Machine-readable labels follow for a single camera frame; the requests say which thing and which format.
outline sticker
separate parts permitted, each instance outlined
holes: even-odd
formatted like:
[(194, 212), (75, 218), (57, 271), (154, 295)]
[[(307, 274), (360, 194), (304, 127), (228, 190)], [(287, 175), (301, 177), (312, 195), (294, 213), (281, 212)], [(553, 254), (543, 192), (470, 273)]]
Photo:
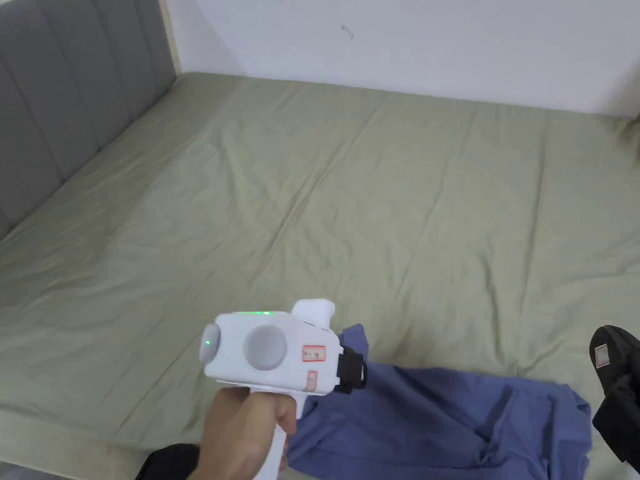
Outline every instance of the sticker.
[(609, 349), (607, 344), (596, 347), (596, 368), (606, 367), (609, 365)]
[(305, 392), (315, 392), (317, 384), (318, 372), (309, 370), (309, 373), (307, 373), (307, 386), (305, 387)]
[(321, 345), (305, 345), (302, 347), (303, 362), (324, 362), (326, 347)]

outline white wall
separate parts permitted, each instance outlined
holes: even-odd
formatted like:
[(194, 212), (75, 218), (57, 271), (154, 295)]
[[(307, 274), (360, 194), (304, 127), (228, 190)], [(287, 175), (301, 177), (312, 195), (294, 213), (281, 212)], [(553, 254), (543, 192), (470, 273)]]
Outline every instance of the white wall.
[(168, 0), (183, 71), (640, 112), (638, 0)]

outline wrinkled bed sheet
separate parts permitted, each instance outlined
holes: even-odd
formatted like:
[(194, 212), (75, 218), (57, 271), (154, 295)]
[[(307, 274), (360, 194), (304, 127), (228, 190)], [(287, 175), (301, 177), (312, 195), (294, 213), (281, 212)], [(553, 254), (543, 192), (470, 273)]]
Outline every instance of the wrinkled bed sheet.
[[(640, 334), (625, 125), (183, 76), (0, 243), (0, 410), (195, 441), (216, 390), (203, 327), (304, 297), (336, 302), (334, 330), (363, 323), (372, 360), (554, 380), (596, 408), (592, 333)], [(611, 478), (594, 443), (589, 478)]]

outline gray upholstered headboard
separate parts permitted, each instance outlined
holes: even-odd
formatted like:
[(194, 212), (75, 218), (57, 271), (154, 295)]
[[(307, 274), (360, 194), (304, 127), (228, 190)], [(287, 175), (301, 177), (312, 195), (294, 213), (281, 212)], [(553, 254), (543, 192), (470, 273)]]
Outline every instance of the gray upholstered headboard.
[(174, 80), (158, 0), (0, 0), (0, 239)]

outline blue shirt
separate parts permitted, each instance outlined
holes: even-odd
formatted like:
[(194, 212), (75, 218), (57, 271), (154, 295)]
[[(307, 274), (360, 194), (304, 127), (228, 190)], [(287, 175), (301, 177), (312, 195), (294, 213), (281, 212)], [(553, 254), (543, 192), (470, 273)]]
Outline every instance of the blue shirt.
[[(362, 325), (343, 345), (365, 357)], [(569, 386), (367, 363), (363, 390), (310, 396), (289, 464), (318, 479), (573, 480), (591, 409)]]

